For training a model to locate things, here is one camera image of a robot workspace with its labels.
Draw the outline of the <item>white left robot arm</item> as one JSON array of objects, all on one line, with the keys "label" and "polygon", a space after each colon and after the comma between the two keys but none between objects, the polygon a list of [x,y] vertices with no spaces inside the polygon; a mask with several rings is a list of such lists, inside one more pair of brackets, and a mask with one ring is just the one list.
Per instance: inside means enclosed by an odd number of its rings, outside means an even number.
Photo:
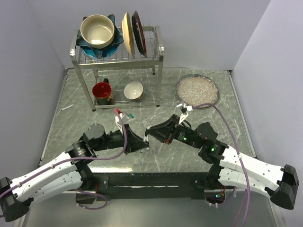
[{"label": "white left robot arm", "polygon": [[106,133],[101,124],[93,124],[81,138],[52,161],[24,176],[0,180],[1,217],[11,222],[28,213],[30,205],[69,190],[88,190],[94,184],[88,164],[97,160],[96,152],[122,148],[132,153],[148,148],[147,139],[136,135],[128,124],[122,130]]}]

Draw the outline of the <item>white marker with purple tip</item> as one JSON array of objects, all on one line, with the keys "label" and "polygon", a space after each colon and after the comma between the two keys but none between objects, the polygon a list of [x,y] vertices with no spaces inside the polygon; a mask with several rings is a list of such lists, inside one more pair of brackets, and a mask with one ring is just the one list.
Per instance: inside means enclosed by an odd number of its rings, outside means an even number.
[{"label": "white marker with purple tip", "polygon": [[140,150],[141,153],[143,153],[144,151],[149,151],[150,150],[150,145],[149,145],[149,136],[145,135],[143,138],[143,147]]}]

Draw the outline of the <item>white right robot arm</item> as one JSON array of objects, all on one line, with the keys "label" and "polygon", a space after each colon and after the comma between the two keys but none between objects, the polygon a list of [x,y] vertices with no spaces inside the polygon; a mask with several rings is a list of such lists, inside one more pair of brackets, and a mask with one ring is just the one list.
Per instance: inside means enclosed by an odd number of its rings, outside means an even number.
[{"label": "white right robot arm", "polygon": [[291,165],[276,166],[237,152],[235,148],[217,140],[218,134],[209,122],[194,130],[179,122],[179,116],[148,127],[145,136],[154,137],[163,144],[173,140],[199,150],[198,155],[211,164],[206,183],[212,188],[233,186],[257,192],[275,205],[293,210],[299,179]]}]

